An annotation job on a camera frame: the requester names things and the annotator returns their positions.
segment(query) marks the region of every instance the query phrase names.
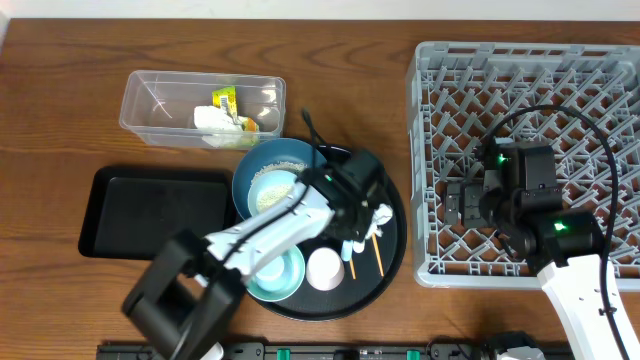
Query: plastic box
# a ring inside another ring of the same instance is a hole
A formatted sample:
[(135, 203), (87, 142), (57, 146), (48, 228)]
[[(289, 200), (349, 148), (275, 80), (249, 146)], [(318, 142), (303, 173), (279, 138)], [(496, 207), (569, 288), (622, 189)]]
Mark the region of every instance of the plastic box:
[[(213, 105), (212, 92), (231, 85), (236, 87), (238, 115), (255, 120), (260, 132), (197, 129), (194, 108)], [(248, 149), (282, 134), (285, 90), (278, 77), (134, 71), (124, 94), (120, 126), (150, 145)]]
[[(482, 177), (472, 149), (508, 113), (537, 104), (572, 107), (608, 137), (620, 180), (610, 259), (621, 291), (640, 291), (640, 47), (425, 42), (406, 76), (411, 146), (414, 276), (427, 287), (539, 289), (524, 262), (507, 256), (493, 229), (444, 225), (446, 181)], [(504, 126), (516, 141), (555, 150), (571, 207), (609, 216), (606, 156), (580, 120), (527, 114)]]

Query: white crate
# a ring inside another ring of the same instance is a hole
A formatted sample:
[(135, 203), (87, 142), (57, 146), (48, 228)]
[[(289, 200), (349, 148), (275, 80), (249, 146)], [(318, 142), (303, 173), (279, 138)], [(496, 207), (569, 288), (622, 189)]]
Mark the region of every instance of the white crate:
[[(406, 76), (411, 146), (414, 275), (427, 287), (539, 289), (493, 230), (444, 225), (445, 181), (481, 177), (471, 156), (504, 116), (538, 104), (596, 121), (615, 152), (619, 212), (611, 260), (618, 288), (640, 291), (640, 47), (425, 42)], [(556, 151), (563, 199), (593, 209), (606, 227), (611, 180), (601, 145), (578, 119), (527, 114), (499, 136), (544, 140)]]

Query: chopstick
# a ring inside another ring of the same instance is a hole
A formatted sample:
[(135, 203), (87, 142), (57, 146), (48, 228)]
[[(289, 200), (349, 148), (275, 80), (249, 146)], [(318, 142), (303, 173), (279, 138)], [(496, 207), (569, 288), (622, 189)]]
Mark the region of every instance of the chopstick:
[(382, 260), (380, 260), (380, 250), (378, 250), (378, 239), (376, 234), (373, 233), (373, 248), (376, 250), (376, 257), (378, 258), (378, 267), (380, 268), (380, 276), (384, 277), (384, 270), (382, 270)]
[(353, 280), (356, 279), (356, 268), (353, 266), (353, 257), (349, 259), (349, 266), (351, 266), (351, 276), (353, 276)]

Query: wood grain surface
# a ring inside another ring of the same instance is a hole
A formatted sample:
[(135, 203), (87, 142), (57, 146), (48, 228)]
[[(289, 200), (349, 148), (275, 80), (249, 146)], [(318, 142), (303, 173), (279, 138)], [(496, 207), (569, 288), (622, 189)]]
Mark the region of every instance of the wood grain surface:
[[(0, 359), (91, 359), (102, 341), (142, 340), (120, 305), (146, 263), (83, 258), (76, 248), (96, 170), (122, 163), (233, 170), (243, 156), (150, 147), (121, 129), (132, 71), (284, 78), (285, 136), (307, 137), (297, 114), (309, 107), (327, 140), (382, 159), (408, 212), (404, 74), (416, 45), (434, 40), (640, 44), (640, 26), (12, 20), (0, 55)], [(358, 314), (305, 323), (246, 298), (230, 334), (272, 343), (426, 344), (437, 335), (481, 341), (524, 330), (539, 341), (566, 341), (542, 292), (423, 288), (412, 257), (409, 246), (389, 289)], [(640, 294), (623, 299), (640, 333)]]

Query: black round tray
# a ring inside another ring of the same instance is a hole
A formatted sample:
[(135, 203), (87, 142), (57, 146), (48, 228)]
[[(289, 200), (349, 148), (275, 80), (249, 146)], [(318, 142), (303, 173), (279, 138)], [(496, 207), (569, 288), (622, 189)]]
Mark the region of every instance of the black round tray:
[[(328, 161), (342, 163), (351, 157), (349, 150), (333, 145), (320, 145), (318, 150)], [(367, 241), (365, 251), (354, 254), (353, 257), (356, 280), (351, 276), (349, 264), (344, 263), (344, 279), (331, 291), (316, 290), (305, 279), (300, 288), (285, 300), (271, 303), (255, 300), (263, 307), (288, 318), (326, 321), (354, 314), (377, 299), (396, 276), (407, 246), (407, 222), (402, 199), (391, 180), (387, 182), (386, 188), (394, 216), (382, 226), (383, 235), (378, 239), (384, 277), (380, 276), (373, 244)], [(306, 262), (311, 253), (320, 247), (331, 247), (340, 253), (342, 240), (319, 237), (304, 241), (298, 247)]]

